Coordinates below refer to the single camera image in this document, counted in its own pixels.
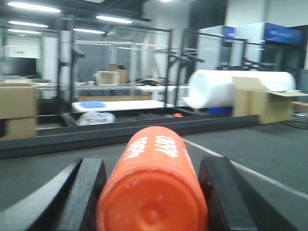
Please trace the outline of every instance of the television screen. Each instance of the television screen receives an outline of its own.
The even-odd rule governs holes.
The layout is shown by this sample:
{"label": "television screen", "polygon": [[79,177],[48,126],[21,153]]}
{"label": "television screen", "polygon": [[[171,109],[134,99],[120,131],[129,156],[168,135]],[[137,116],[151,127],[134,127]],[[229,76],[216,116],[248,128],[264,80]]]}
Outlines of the television screen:
{"label": "television screen", "polygon": [[11,76],[35,76],[37,74],[37,59],[4,57],[3,74]]}

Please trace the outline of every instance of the white table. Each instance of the white table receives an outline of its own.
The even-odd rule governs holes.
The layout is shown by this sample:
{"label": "white table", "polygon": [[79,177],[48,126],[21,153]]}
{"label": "white table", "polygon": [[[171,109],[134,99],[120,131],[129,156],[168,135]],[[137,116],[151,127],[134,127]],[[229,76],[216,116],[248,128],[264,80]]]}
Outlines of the white table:
{"label": "white table", "polygon": [[85,108],[80,105],[79,102],[72,103],[72,107],[77,112],[88,112],[91,110],[107,112],[107,111],[122,111],[122,110],[132,110],[132,109],[151,109],[151,108],[162,108],[164,107],[164,102],[157,100],[135,100],[135,101],[112,101],[103,102],[106,107],[101,108]]}

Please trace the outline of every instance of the orange bottle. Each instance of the orange bottle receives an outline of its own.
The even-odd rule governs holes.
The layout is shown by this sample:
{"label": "orange bottle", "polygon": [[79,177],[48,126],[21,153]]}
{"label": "orange bottle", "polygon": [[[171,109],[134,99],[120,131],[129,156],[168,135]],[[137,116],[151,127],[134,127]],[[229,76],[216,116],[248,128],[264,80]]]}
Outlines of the orange bottle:
{"label": "orange bottle", "polygon": [[164,127],[137,132],[97,203],[98,231],[206,231],[205,199],[183,140]]}

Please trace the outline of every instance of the cardboard box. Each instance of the cardboard box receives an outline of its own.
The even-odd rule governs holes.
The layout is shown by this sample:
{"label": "cardboard box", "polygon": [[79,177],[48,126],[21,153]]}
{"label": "cardboard box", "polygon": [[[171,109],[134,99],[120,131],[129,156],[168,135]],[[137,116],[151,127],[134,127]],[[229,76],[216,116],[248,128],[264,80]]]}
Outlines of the cardboard box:
{"label": "cardboard box", "polygon": [[97,71],[93,75],[97,85],[118,85],[120,74],[117,71]]}
{"label": "cardboard box", "polygon": [[27,83],[0,83],[0,141],[36,136],[36,89]]}
{"label": "cardboard box", "polygon": [[37,115],[36,89],[27,83],[0,83],[0,119]]}
{"label": "cardboard box", "polygon": [[308,114],[308,103],[292,102],[293,109],[299,113]]}
{"label": "cardboard box", "polygon": [[258,78],[233,77],[233,81],[236,88],[233,116],[259,115],[260,124],[288,120],[292,98],[306,95],[297,90],[267,91]]}
{"label": "cardboard box", "polygon": [[124,65],[109,64],[109,70],[119,72],[120,83],[126,83],[127,82],[127,70],[126,70],[126,67]]}
{"label": "cardboard box", "polygon": [[4,129],[0,131],[0,141],[26,139],[35,137],[36,134],[36,117],[22,119],[4,119]]}

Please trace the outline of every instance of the fluorescent light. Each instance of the fluorescent light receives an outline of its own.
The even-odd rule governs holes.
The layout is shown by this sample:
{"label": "fluorescent light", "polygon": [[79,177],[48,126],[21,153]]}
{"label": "fluorescent light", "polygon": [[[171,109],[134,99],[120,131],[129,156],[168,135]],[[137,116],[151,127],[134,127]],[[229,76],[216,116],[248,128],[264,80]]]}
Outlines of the fluorescent light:
{"label": "fluorescent light", "polygon": [[111,21],[111,22],[117,22],[117,23],[132,23],[131,20],[115,18],[115,17],[108,17],[108,16],[96,16],[96,18],[106,20],[106,21]]}
{"label": "fluorescent light", "polygon": [[27,33],[27,34],[41,34],[41,32],[37,31],[30,31],[30,30],[16,30],[16,29],[8,29],[10,32],[16,32],[16,33]]}
{"label": "fluorescent light", "polygon": [[23,26],[36,26],[36,27],[48,27],[47,25],[43,24],[35,24],[35,23],[25,23],[25,22],[17,22],[17,21],[9,21],[10,24],[15,24],[15,25],[23,25]]}
{"label": "fluorescent light", "polygon": [[80,28],[74,28],[73,30],[79,31],[79,32],[93,33],[93,34],[105,34],[105,32],[98,31],[98,30],[87,30],[87,29],[80,29]]}
{"label": "fluorescent light", "polygon": [[46,6],[40,6],[40,5],[34,5],[34,4],[28,4],[28,3],[22,3],[22,2],[10,2],[8,3],[9,6],[22,8],[26,10],[33,10],[33,11],[44,11],[44,12],[51,12],[51,13],[59,13],[60,10],[56,8],[46,7]]}

